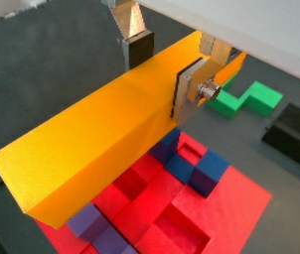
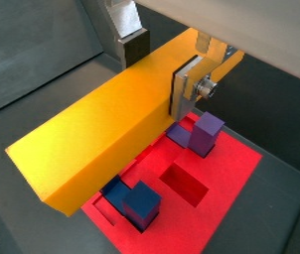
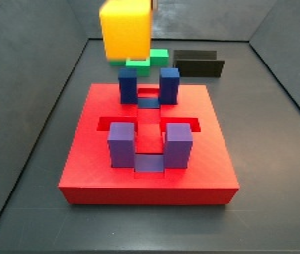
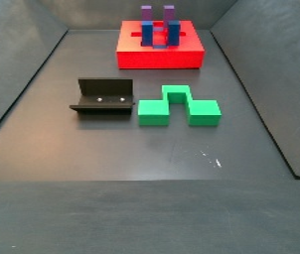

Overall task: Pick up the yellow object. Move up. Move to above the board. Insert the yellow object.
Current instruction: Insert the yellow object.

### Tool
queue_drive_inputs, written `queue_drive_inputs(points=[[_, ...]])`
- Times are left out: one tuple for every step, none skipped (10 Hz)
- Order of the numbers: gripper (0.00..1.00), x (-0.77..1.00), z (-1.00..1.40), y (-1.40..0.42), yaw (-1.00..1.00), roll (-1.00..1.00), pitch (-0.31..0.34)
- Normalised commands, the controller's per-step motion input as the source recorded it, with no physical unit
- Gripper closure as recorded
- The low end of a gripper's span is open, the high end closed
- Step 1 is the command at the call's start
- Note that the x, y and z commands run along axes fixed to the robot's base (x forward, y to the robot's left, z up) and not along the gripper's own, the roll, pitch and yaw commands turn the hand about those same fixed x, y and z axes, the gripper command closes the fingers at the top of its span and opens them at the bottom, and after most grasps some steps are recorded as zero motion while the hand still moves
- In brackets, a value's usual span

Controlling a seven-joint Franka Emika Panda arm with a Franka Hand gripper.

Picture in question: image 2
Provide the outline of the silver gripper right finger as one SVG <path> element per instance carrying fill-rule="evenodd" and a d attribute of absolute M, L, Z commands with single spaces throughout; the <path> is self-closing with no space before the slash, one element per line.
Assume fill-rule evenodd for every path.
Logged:
<path fill-rule="evenodd" d="M 194 55 L 172 72 L 170 115 L 181 121 L 195 107 L 199 98 L 209 99 L 218 83 L 211 78 L 213 71 L 229 60 L 237 48 L 214 41 L 211 36 L 198 32 Z"/>

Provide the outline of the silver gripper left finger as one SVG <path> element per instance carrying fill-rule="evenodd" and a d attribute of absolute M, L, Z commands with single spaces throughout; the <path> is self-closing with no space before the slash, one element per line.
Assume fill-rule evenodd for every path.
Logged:
<path fill-rule="evenodd" d="M 103 0 L 116 53 L 123 68 L 150 54 L 150 32 L 143 28 L 132 0 Z"/>

